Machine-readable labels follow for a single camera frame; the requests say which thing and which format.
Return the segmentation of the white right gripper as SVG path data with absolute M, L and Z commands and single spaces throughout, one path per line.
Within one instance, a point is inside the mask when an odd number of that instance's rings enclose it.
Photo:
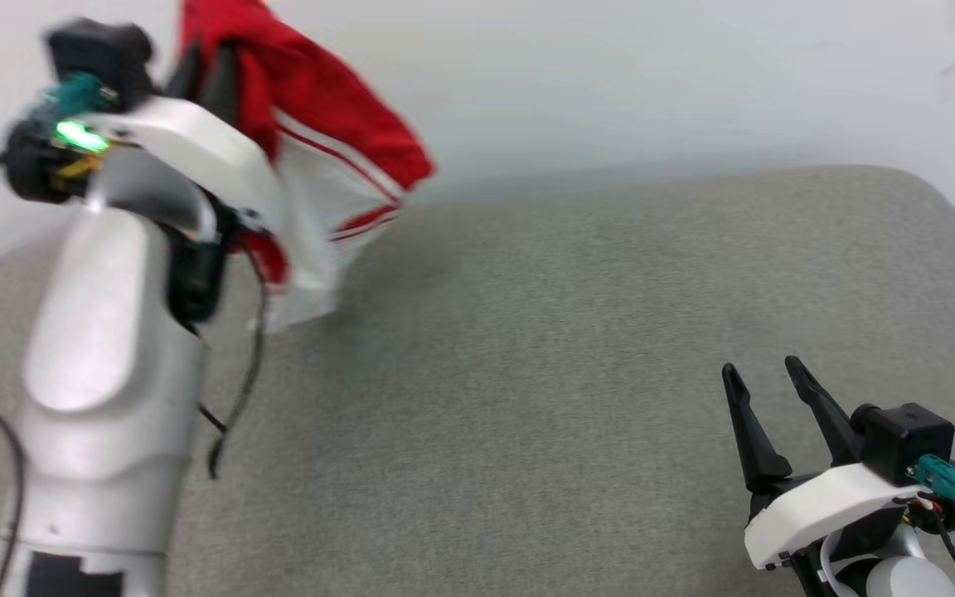
M 811 409 L 833 468 L 772 498 L 751 517 L 744 541 L 754 568 L 776 567 L 793 552 L 845 529 L 892 500 L 916 498 L 923 491 L 913 479 L 899 487 L 859 464 L 860 436 L 851 428 L 845 411 L 799 357 L 786 356 L 784 366 L 797 396 Z M 768 493 L 774 484 L 791 477 L 792 466 L 777 453 L 759 423 L 749 390 L 734 364 L 721 367 L 721 381 L 745 487 L 754 494 Z

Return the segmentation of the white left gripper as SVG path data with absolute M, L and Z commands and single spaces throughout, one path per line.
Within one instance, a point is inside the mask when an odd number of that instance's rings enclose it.
M 91 211 L 123 209 L 191 237 L 229 226 L 287 237 L 287 194 L 257 143 L 234 126 L 241 70 L 233 41 L 221 42 L 197 99 L 201 44 L 189 44 L 163 97 L 122 114 L 63 114 L 45 104 L 12 129 L 1 166 L 24 200 L 79 197 Z

